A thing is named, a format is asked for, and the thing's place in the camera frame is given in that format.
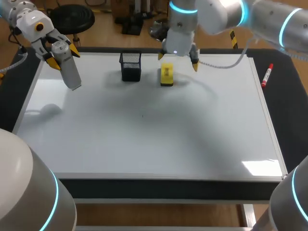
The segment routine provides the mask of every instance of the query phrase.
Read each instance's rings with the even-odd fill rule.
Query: black stool
[[[61,34],[74,36],[73,43],[76,47],[80,46],[80,39],[77,34],[86,31],[95,22],[93,11],[89,7],[77,4],[48,9],[47,15],[54,28]]]

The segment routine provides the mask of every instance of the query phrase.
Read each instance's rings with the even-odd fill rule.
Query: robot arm
[[[193,62],[193,54],[196,60],[193,37],[198,24],[210,35],[237,26],[247,27],[256,38],[264,39],[283,53],[308,53],[306,10],[270,0],[173,0],[170,30],[159,58],[164,53],[174,53],[190,55]]]
[[[31,42],[38,58],[46,61],[50,67],[61,71],[64,82],[69,88],[76,89],[81,85],[74,59],[70,58],[71,55],[80,57],[76,47],[65,35],[60,34],[53,27],[51,19],[43,12],[38,11],[33,3],[22,0],[0,0],[0,16],[11,27],[18,28],[23,36]],[[57,55],[53,56],[46,49],[46,41],[53,44],[53,54],[57,53]],[[64,50],[66,46],[69,47],[70,51],[58,52]],[[70,74],[67,66],[74,67],[74,73]]]

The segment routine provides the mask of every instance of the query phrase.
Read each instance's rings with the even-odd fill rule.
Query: blue light ring
[[[280,33],[279,33],[279,44],[280,44],[282,47],[284,47],[284,45],[283,45],[283,43],[282,43],[282,37],[283,37],[283,33],[284,33],[284,30],[285,30],[285,27],[287,26],[287,24],[288,24],[289,20],[292,18],[292,16],[293,16],[296,12],[298,12],[298,11],[300,11],[300,10],[302,10],[302,8],[297,8],[297,9],[293,10],[293,11],[288,15],[288,17],[285,19],[285,21],[284,21],[284,23],[283,23],[283,25],[282,25],[282,27],[281,27],[281,29],[280,29]]]
[[[296,195],[296,192],[295,192],[295,173],[296,173],[296,170],[297,170],[298,166],[295,168],[294,170],[294,173],[293,173],[293,176],[292,176],[292,192],[293,192],[293,197],[294,197],[294,200],[295,200],[295,203],[299,209],[299,211],[301,212],[301,214],[303,215],[303,217],[306,219],[306,221],[308,222],[308,216],[307,214],[305,213],[305,211],[303,210],[302,206],[300,205],[299,201],[298,201],[298,198],[297,198],[297,195]]]
[[[44,231],[46,229],[46,227],[48,226],[55,210],[56,210],[56,207],[57,207],[57,204],[58,204],[58,198],[59,198],[59,186],[58,186],[58,181],[57,181],[57,178],[55,177],[54,173],[50,170],[50,172],[52,173],[53,175],[53,178],[54,178],[54,181],[55,181],[55,185],[56,185],[56,198],[54,200],[54,204],[53,204],[53,207],[52,207],[52,210],[51,210],[51,213],[48,217],[48,219],[46,220],[45,224],[43,225],[43,227],[39,230],[39,231]]]
[[[191,10],[181,9],[181,8],[175,6],[172,1],[170,1],[169,6],[171,7],[171,9],[173,9],[173,10],[179,12],[179,13],[197,13],[198,12],[198,10],[192,10],[191,11]]]
[[[237,26],[239,26],[240,24],[242,24],[242,22],[243,22],[244,19],[245,19],[245,15],[246,15],[246,10],[245,10],[245,6],[244,6],[243,1],[242,1],[242,0],[239,0],[239,1],[240,1],[241,9],[242,9],[242,17],[241,17],[240,23],[239,23]]]

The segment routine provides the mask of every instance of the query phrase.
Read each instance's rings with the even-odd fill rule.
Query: black mesh pencil cup
[[[124,82],[139,82],[141,76],[141,52],[123,51],[120,55],[122,80]]]

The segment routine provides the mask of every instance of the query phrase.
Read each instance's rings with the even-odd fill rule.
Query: white table
[[[238,55],[201,55],[228,65]],[[14,132],[65,179],[281,181],[286,169],[253,59],[232,69],[166,55],[173,87],[161,87],[156,54],[141,81],[121,81],[119,54],[75,59],[71,91],[41,63]]]

